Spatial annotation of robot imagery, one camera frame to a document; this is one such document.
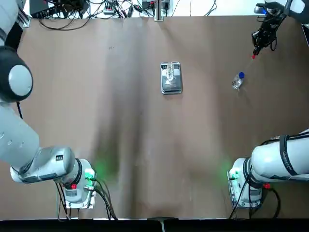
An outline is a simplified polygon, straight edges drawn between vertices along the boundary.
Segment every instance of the metal base plate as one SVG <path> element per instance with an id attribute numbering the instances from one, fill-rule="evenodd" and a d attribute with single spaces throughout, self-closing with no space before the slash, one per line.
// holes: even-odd
<path id="1" fill-rule="evenodd" d="M 169 81 L 166 76 L 168 62 L 161 63 L 161 92 L 163 94 L 179 94 L 183 91 L 182 72 L 179 62 L 172 62 L 174 65 L 174 78 Z"/>

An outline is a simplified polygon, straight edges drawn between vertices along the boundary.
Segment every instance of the blue bottle cap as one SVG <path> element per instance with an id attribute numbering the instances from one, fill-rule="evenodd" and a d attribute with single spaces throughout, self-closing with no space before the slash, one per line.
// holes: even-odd
<path id="1" fill-rule="evenodd" d="M 244 74 L 243 72 L 240 72 L 240 73 L 238 74 L 238 76 L 239 76 L 240 79 L 245 78 L 245 74 Z"/>

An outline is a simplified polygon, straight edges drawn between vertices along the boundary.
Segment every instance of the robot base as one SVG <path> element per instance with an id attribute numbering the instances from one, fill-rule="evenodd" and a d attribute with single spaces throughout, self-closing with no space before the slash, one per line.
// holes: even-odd
<path id="1" fill-rule="evenodd" d="M 72 194 L 69 197 L 67 197 L 67 194 L 71 190 L 65 189 L 66 205 L 67 205 L 67 208 L 71 208 L 71 209 L 77 209 L 77 208 L 78 209 L 92 209 L 94 208 L 94 204 L 95 204 L 96 192 L 86 190 L 84 187 L 85 186 L 95 187 L 96 185 L 95 181 L 87 180 L 86 177 L 89 175 L 93 175 L 93 177 L 96 178 L 96 173 L 94 172 L 90 163 L 87 160 L 80 159 L 80 162 L 82 164 L 82 177 L 79 183 L 77 184 L 76 190 L 79 190 L 82 193 L 82 196 L 86 196 L 86 199 L 83 202 L 80 202 L 79 200 L 75 200 L 74 199 L 75 197 L 72 196 Z"/>
<path id="2" fill-rule="evenodd" d="M 244 190 L 242 191 L 238 208 L 249 208 L 249 185 L 246 183 L 244 176 L 244 170 L 249 170 L 248 165 L 245 163 L 245 158 L 239 158 L 235 161 L 233 168 L 227 172 L 228 189 L 230 193 L 230 200 L 232 206 L 235 207 L 239 199 L 239 195 L 243 185 L 245 184 Z M 261 204 L 262 190 L 250 187 L 250 200 L 251 208 L 258 207 Z"/>

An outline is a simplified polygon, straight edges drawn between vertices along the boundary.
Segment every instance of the plastic bottle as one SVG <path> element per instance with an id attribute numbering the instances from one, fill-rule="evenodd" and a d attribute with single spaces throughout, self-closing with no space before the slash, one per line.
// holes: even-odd
<path id="1" fill-rule="evenodd" d="M 238 75 L 235 76 L 235 78 L 232 82 L 232 87 L 234 89 L 239 89 L 244 78 L 245 78 L 245 74 L 243 72 L 240 72 Z"/>
<path id="2" fill-rule="evenodd" d="M 166 77 L 167 77 L 167 80 L 169 81 L 174 79 L 174 64 L 172 62 L 168 63 L 168 66 L 166 69 Z"/>

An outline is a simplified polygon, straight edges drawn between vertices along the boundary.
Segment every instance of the black cable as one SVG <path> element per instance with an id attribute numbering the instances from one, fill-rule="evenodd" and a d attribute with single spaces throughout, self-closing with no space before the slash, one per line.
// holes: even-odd
<path id="1" fill-rule="evenodd" d="M 190 17 L 192 15 L 192 12 L 191 12 L 191 3 L 192 3 L 192 0 L 190 0 Z"/>
<path id="2" fill-rule="evenodd" d="M 66 211 L 66 214 L 68 214 L 68 209 L 67 209 L 67 204 L 66 204 L 66 196 L 64 195 L 63 189 L 62 189 L 60 184 L 59 184 L 59 187 L 60 187 L 60 190 L 61 190 L 61 193 L 62 193 L 62 197 L 63 197 L 64 209 Z"/>
<path id="3" fill-rule="evenodd" d="M 18 112 L 19 112 L 19 116 L 21 117 L 22 120 L 24 120 L 23 114 L 21 113 L 20 102 L 17 101 L 16 105 L 17 105 L 17 109 L 18 109 Z"/>
<path id="4" fill-rule="evenodd" d="M 57 182 L 55 182 L 55 184 L 56 184 L 56 187 L 57 187 L 57 190 L 58 190 L 59 196 L 60 196 L 60 202 L 62 203 L 62 207 L 63 207 L 63 209 L 64 209 L 64 212 L 66 213 L 66 217 L 67 217 L 67 219 L 69 219 L 69 217 L 68 217 L 67 207 L 66 207 L 66 206 L 65 206 L 65 204 L 63 203 L 63 199 L 62 199 L 62 195 L 61 195 L 60 190 L 59 190 L 59 186 L 58 186 Z"/>
<path id="5" fill-rule="evenodd" d="M 108 205 L 108 202 L 107 202 L 107 200 L 106 200 L 106 198 L 105 198 L 105 196 L 99 191 L 99 190 L 97 190 L 96 188 L 95 188 L 95 191 L 98 193 L 98 195 L 100 195 L 100 197 L 103 199 L 103 201 L 105 202 L 105 205 L 106 205 L 106 211 L 107 211 L 107 216 L 109 217 L 109 212 L 112 214 L 112 217 L 114 218 L 114 220 L 118 220 L 118 218 L 116 217 L 116 215 L 115 214 L 113 214 L 112 213 L 112 211 L 111 211 L 111 208 L 110 208 L 110 206 Z"/>
<path id="6" fill-rule="evenodd" d="M 58 217 L 57 217 L 58 221 L 60 221 L 60 218 L 59 218 L 59 216 L 60 216 L 60 206 L 61 206 L 61 201 L 59 201 L 59 207 L 58 207 Z"/>
<path id="7" fill-rule="evenodd" d="M 148 17 L 150 17 L 149 12 L 147 10 L 143 10 L 143 11 L 145 11 Z"/>
<path id="8" fill-rule="evenodd" d="M 265 191 L 263 191 L 264 194 L 262 193 L 261 204 L 254 211 L 251 211 L 251 218 L 262 207 L 262 204 L 264 203 L 264 201 L 266 199 L 266 196 L 268 195 L 268 192 L 271 191 L 271 192 L 273 192 L 275 194 L 275 196 L 277 198 L 277 208 L 276 208 L 274 216 L 272 217 L 273 219 L 275 219 L 275 218 L 278 217 L 278 215 L 280 213 L 280 210 L 281 210 L 281 199 L 280 199 L 280 196 L 279 196 L 278 192 L 275 189 L 273 189 L 273 188 L 270 188 L 270 189 L 264 188 L 264 190 L 265 190 Z"/>
<path id="9" fill-rule="evenodd" d="M 248 183 L 248 195 L 249 195 L 249 219 L 251 219 L 251 193 L 250 193 L 250 185 L 251 185 L 251 177 L 249 177 L 249 183 Z"/>
<path id="10" fill-rule="evenodd" d="M 296 139 L 304 139 L 304 138 L 309 138 L 309 131 L 300 133 L 300 134 L 295 134 L 295 135 L 290 135 L 288 136 L 287 140 L 296 140 Z M 279 142 L 279 139 L 268 139 L 260 144 L 262 145 L 267 145 L 269 143 L 274 143 L 274 142 Z"/>
<path id="11" fill-rule="evenodd" d="M 254 209 L 251 209 L 251 218 L 262 207 L 262 205 L 263 205 L 263 203 L 264 203 L 264 201 L 266 199 L 267 194 L 268 194 L 267 189 L 263 188 L 262 189 L 261 203 L 260 203 L 260 205 L 258 207 L 254 208 Z"/>
<path id="12" fill-rule="evenodd" d="M 174 13 L 175 13 L 175 11 L 176 11 L 176 8 L 177 8 L 177 6 L 178 6 L 178 3 L 179 3 L 180 1 L 181 1 L 181 0 L 178 0 L 177 4 L 176 4 L 176 6 L 175 6 L 174 12 L 172 13 L 172 16 L 171 16 L 171 17 L 173 17 L 173 15 L 174 15 Z"/>
<path id="13" fill-rule="evenodd" d="M 270 49 L 274 52 L 276 50 L 277 47 L 277 36 L 275 35 L 275 47 L 272 47 L 273 42 L 270 44 Z"/>
<path id="14" fill-rule="evenodd" d="M 213 0 L 213 5 L 212 5 L 211 9 L 206 14 L 204 14 L 204 16 L 209 16 L 211 14 L 211 12 L 213 12 L 215 9 L 217 9 L 217 0 Z"/>
<path id="15" fill-rule="evenodd" d="M 112 205 L 111 194 L 110 194 L 110 191 L 109 191 L 109 189 L 108 189 L 106 183 L 105 183 L 104 181 L 102 181 L 102 182 L 104 183 L 104 186 L 105 186 L 107 192 L 104 190 L 102 184 L 101 184 L 98 180 L 96 180 L 96 182 L 100 185 L 103 194 L 104 194 L 104 195 L 107 197 L 107 199 L 108 199 L 108 203 L 109 203 L 110 208 L 111 208 L 111 210 L 112 210 L 111 213 L 113 213 L 113 214 L 115 215 L 114 208 L 113 208 L 113 205 Z"/>
<path id="16" fill-rule="evenodd" d="M 88 16 L 87 21 L 86 21 L 83 25 L 81 25 L 80 27 L 71 28 L 71 29 L 66 29 L 66 27 L 68 27 L 68 26 L 73 22 L 75 16 L 74 16 L 74 18 L 73 18 L 67 25 L 65 25 L 65 26 L 63 26 L 63 27 L 60 27 L 60 28 L 49 27 L 49 26 L 45 25 L 45 24 L 42 22 L 42 19 L 39 19 L 39 23 L 40 23 L 42 26 L 44 26 L 45 28 L 50 29 L 50 30 L 69 31 L 69 30 L 80 29 L 80 28 L 84 27 L 84 26 L 89 22 L 89 20 L 92 18 L 92 16 L 96 15 L 97 11 L 99 10 L 99 8 L 102 6 L 102 4 L 103 4 L 104 2 L 105 2 L 105 0 L 103 0 L 103 1 L 100 3 L 100 6 L 96 9 L 96 11 L 95 11 L 93 14 L 91 14 L 91 12 L 89 12 L 89 16 Z"/>
<path id="17" fill-rule="evenodd" d="M 249 177 L 250 177 L 250 175 L 247 176 L 246 181 L 245 181 L 245 183 L 243 184 L 242 189 L 241 189 L 241 191 L 240 191 L 240 194 L 239 194 L 237 203 L 236 203 L 236 205 L 234 206 L 233 211 L 231 212 L 231 214 L 230 214 L 230 216 L 228 217 L 228 219 L 231 219 L 231 218 L 232 218 L 232 216 L 233 216 L 233 214 L 234 214 L 234 212 L 235 212 L 235 210 L 236 210 L 236 208 L 237 208 L 237 205 L 238 205 L 238 203 L 239 203 L 239 201 L 240 201 L 242 192 L 243 192 L 243 190 L 245 189 L 246 183 L 248 182 Z"/>

